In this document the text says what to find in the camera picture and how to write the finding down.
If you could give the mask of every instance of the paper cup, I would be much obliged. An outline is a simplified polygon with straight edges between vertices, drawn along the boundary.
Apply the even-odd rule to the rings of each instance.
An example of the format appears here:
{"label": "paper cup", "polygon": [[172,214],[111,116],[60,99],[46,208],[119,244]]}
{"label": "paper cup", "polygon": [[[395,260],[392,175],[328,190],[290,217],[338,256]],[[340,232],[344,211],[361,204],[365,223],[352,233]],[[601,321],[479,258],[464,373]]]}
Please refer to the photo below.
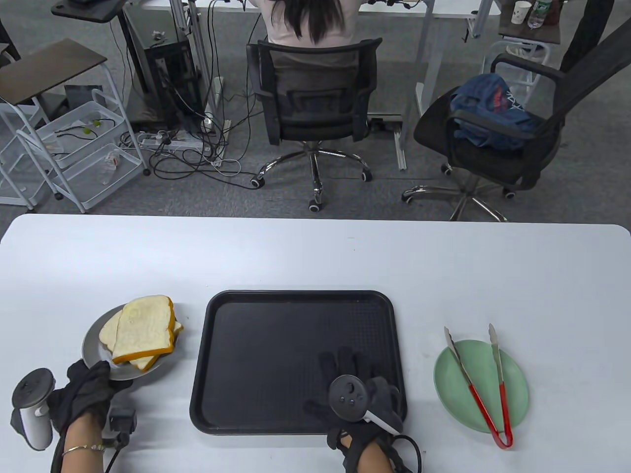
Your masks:
{"label": "paper cup", "polygon": [[530,2],[527,2],[525,0],[519,0],[518,2],[515,2],[515,8],[513,9],[513,16],[510,19],[511,23],[514,23],[515,25],[521,25],[522,23],[524,23],[524,20],[526,19],[526,15],[528,14],[528,10],[530,10],[530,7],[533,4]]}

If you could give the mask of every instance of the green plate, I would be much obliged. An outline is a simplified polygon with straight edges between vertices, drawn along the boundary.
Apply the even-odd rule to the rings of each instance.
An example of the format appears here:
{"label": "green plate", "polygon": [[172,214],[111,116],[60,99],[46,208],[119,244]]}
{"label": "green plate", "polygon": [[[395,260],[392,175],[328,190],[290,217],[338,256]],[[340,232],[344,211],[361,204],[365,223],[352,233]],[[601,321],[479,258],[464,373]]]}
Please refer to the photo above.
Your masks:
{"label": "green plate", "polygon": [[[503,432],[502,403],[491,345],[478,340],[461,340],[455,345],[488,413],[497,429]],[[516,427],[528,412],[528,384],[517,363],[502,350],[500,356],[509,400],[510,425]],[[490,433],[449,348],[445,348],[436,360],[434,385],[449,414],[471,429]]]}

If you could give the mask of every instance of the blue bag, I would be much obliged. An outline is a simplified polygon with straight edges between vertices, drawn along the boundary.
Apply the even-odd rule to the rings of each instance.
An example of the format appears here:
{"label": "blue bag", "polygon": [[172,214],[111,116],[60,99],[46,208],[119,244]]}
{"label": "blue bag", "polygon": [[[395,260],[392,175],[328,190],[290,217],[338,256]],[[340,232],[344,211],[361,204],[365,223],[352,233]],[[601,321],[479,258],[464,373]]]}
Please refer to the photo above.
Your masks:
{"label": "blue bag", "polygon": [[[504,79],[497,74],[481,74],[469,79],[451,96],[451,110],[466,110],[523,132],[533,132],[540,124],[537,117],[524,110]],[[524,147],[524,141],[457,120],[459,139],[468,139],[475,146],[490,146],[499,151]]]}

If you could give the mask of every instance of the gray plate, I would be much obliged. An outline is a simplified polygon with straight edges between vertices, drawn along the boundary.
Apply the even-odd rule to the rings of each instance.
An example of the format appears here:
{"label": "gray plate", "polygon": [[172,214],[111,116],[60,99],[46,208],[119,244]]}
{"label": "gray plate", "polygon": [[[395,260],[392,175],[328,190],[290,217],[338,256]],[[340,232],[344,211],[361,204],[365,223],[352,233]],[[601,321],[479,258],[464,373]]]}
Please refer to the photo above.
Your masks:
{"label": "gray plate", "polygon": [[148,371],[140,371],[138,368],[133,366],[130,363],[123,363],[121,365],[115,365],[112,362],[112,353],[100,342],[98,339],[98,335],[101,332],[101,329],[105,325],[105,323],[110,320],[114,314],[116,314],[120,309],[125,307],[125,304],[119,305],[107,312],[105,312],[101,317],[97,319],[94,324],[88,330],[88,333],[85,335],[83,339],[83,346],[81,347],[81,353],[83,356],[83,361],[85,362],[88,368],[91,368],[99,361],[107,361],[112,370],[110,372],[110,379],[113,381],[127,381],[134,380],[139,378],[147,373],[151,373],[153,370],[158,368],[162,364],[164,357],[160,357],[156,360],[151,368]]}

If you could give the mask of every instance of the black tray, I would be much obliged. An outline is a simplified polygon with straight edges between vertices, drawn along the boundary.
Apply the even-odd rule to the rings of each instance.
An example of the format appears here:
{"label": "black tray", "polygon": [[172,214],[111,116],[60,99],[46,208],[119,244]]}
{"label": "black tray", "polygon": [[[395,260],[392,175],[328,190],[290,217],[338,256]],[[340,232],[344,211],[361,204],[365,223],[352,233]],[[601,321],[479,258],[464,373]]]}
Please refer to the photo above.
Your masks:
{"label": "black tray", "polygon": [[392,304],[375,291],[226,291],[208,304],[191,420],[212,434],[322,434],[317,355],[349,346],[378,362],[407,411]]}

